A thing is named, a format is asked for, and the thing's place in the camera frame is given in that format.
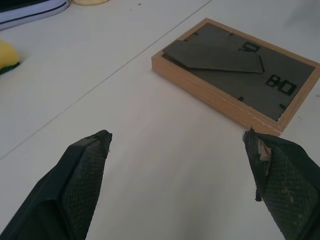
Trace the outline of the yellow plush object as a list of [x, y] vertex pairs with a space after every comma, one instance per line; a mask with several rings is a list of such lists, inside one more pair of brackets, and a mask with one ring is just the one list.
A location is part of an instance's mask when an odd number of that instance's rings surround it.
[[96, 6], [106, 3], [110, 0], [72, 0], [75, 4], [81, 6]]

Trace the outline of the yellow and green sponge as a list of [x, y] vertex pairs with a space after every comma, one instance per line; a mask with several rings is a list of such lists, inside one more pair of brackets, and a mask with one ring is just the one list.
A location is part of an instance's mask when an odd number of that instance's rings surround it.
[[9, 43], [0, 39], [0, 75], [7, 73], [20, 65], [20, 56]]

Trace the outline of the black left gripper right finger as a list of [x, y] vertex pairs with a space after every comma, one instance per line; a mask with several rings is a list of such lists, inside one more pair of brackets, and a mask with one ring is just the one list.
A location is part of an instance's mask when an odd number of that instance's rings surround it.
[[320, 240], [320, 167], [298, 144], [245, 131], [242, 137], [263, 201], [285, 240]]

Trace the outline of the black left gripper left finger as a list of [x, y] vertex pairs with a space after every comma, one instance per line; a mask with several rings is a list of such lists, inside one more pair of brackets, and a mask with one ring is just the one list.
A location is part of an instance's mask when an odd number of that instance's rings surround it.
[[85, 240], [112, 136], [104, 129], [71, 144], [30, 191], [0, 240]]

